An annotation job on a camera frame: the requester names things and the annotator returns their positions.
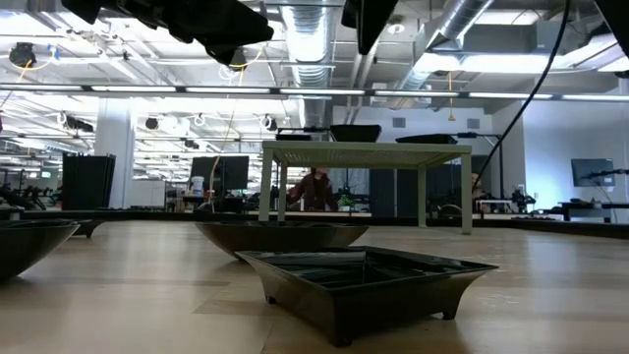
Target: desk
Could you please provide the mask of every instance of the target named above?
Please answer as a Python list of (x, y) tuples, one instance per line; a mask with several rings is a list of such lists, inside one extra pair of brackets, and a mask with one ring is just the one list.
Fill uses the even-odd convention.
[(497, 204), (497, 205), (504, 205), (506, 206), (509, 210), (512, 209), (511, 205), (513, 204), (513, 202), (511, 202), (511, 200), (477, 200), (475, 201), (476, 203), (476, 209), (480, 210), (481, 207), (483, 207), (483, 205), (485, 204)]
[[(418, 171), (418, 220), (426, 226), (426, 169), (461, 157), (461, 180), (471, 181), (472, 147), (433, 144), (263, 142), (259, 217), (268, 221), (273, 161), (280, 167), (279, 195), (286, 195), (287, 171), (294, 167), (413, 169)], [(472, 233), (472, 183), (462, 183), (462, 232)], [(279, 199), (283, 221), (286, 199)]]
[(602, 218), (605, 223), (611, 223), (612, 205), (596, 206), (592, 203), (561, 203), (564, 221), (571, 221), (573, 217)]

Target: dark planter dish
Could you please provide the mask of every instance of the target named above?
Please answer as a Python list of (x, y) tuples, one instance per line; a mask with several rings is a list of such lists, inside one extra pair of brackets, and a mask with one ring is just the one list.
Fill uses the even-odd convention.
[(0, 282), (41, 261), (78, 228), (75, 221), (0, 221)]
[(497, 268), (373, 247), (238, 255), (256, 270), (269, 304), (319, 327), (335, 346), (432, 314), (453, 320), (465, 289)]
[(83, 236), (85, 235), (87, 238), (91, 238), (91, 234), (94, 233), (96, 227), (98, 227), (101, 223), (105, 222), (103, 220), (81, 220), (77, 221), (79, 223), (79, 229), (75, 231), (72, 236)]
[(292, 221), (198, 222), (197, 228), (237, 259), (238, 251), (314, 252), (347, 247), (369, 229), (363, 225)]

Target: person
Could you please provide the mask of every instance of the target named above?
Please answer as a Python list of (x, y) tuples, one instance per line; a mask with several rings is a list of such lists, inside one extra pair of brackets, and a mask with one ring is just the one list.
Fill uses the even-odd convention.
[(334, 200), (332, 183), (327, 178), (326, 168), (311, 168), (311, 173), (290, 191), (292, 203), (304, 197), (305, 210), (324, 211), (328, 205), (333, 211), (338, 210), (338, 203)]

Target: black partition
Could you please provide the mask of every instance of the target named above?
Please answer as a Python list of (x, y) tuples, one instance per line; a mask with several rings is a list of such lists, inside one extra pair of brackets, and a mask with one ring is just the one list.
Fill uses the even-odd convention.
[[(472, 172), (478, 172), (486, 156), (472, 156)], [(454, 204), (461, 205), (461, 165), (442, 164), (431, 167), (426, 173), (427, 199), (445, 200), (453, 195)], [(483, 177), (483, 188), (491, 189), (491, 174)], [(393, 217), (397, 199), (397, 217), (417, 217), (418, 179), (415, 170), (371, 170), (370, 192), (373, 217)]]
[(116, 156), (63, 156), (63, 210), (109, 207)]

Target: wall-mounted monitor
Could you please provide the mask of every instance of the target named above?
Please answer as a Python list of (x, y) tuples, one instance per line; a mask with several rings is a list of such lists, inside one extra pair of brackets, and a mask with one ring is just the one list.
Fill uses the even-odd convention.
[(613, 174), (596, 176), (604, 171), (613, 171), (611, 158), (575, 158), (572, 160), (572, 178), (575, 187), (614, 187), (616, 179)]

